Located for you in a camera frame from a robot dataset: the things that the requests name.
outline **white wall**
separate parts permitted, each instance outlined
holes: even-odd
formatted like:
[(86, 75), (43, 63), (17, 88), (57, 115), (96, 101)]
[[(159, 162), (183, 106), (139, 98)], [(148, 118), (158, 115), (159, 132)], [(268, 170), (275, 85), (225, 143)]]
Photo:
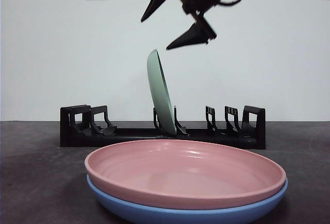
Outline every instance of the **white wall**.
[(206, 13), (209, 45), (166, 51), (193, 19), (168, 0), (1, 0), (2, 120), (59, 120), (107, 105), (112, 120), (151, 120), (146, 59), (159, 50), (180, 120), (223, 119), (225, 105), (267, 120), (330, 120), (330, 1), (243, 0)]

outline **blue plate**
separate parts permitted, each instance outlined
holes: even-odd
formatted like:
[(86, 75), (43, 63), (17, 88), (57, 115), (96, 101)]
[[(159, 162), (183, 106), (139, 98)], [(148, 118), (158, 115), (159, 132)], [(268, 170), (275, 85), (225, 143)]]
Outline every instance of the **blue plate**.
[(270, 212), (282, 199), (288, 187), (263, 201), (235, 208), (219, 210), (172, 210), (123, 201), (99, 190), (87, 176), (87, 182), (98, 201), (109, 211), (136, 224), (244, 224)]

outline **pink plate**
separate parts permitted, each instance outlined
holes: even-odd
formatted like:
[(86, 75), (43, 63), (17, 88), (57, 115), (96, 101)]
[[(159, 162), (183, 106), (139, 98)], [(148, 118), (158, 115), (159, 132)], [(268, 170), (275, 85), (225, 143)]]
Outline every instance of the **pink plate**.
[(185, 140), (141, 140), (90, 153), (91, 181), (119, 199), (166, 209), (210, 210), (247, 205), (276, 194), (284, 170), (258, 154)]

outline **gray table surface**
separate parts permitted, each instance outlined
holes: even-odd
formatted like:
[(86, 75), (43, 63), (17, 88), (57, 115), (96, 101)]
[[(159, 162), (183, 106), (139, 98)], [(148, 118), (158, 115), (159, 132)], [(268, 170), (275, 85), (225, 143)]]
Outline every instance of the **gray table surface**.
[[(1, 223), (128, 224), (103, 208), (86, 183), (84, 159), (95, 148), (58, 145), (59, 122), (1, 122)], [(267, 122), (267, 149), (251, 151), (280, 164), (289, 180), (279, 205), (254, 224), (330, 223), (330, 122)]]

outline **plate rim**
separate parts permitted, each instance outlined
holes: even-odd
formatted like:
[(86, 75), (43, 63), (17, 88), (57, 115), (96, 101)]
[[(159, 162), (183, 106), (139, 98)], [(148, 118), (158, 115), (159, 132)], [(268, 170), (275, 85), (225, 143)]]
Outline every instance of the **plate rim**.
[(212, 210), (185, 210), (185, 209), (181, 210), (181, 209), (166, 209), (166, 208), (160, 208), (160, 207), (155, 207), (155, 206), (142, 205), (142, 204), (119, 199), (119, 198), (109, 195), (106, 192), (102, 191), (101, 189), (97, 188), (97, 186), (93, 184), (93, 182), (91, 181), (91, 179), (89, 178), (88, 175), (86, 176), (86, 178), (87, 178), (87, 182), (88, 182), (89, 186), (92, 188), (93, 191), (97, 192), (98, 194), (105, 197), (106, 199), (110, 199), (116, 203), (119, 203), (119, 204), (122, 204), (122, 205), (125, 205), (128, 207), (132, 207), (135, 209), (145, 210), (145, 211), (168, 212), (168, 213), (172, 213), (172, 214), (187, 214), (187, 215), (191, 215), (191, 214), (204, 214), (204, 215), (205, 214), (224, 214), (224, 213), (229, 213), (229, 212), (232, 213), (232, 212), (245, 211), (245, 210), (252, 209), (252, 208), (255, 208), (258, 206), (263, 206), (263, 205), (275, 200), (276, 198), (284, 195), (284, 193), (287, 190), (288, 185), (289, 185), (288, 178), (285, 178), (282, 188), (278, 192), (276, 192), (274, 195), (272, 195), (271, 197), (261, 200), (259, 202), (254, 202), (254, 203), (250, 203), (250, 204), (246, 204), (246, 205), (242, 205), (242, 206), (223, 208), (223, 209), (212, 209)]

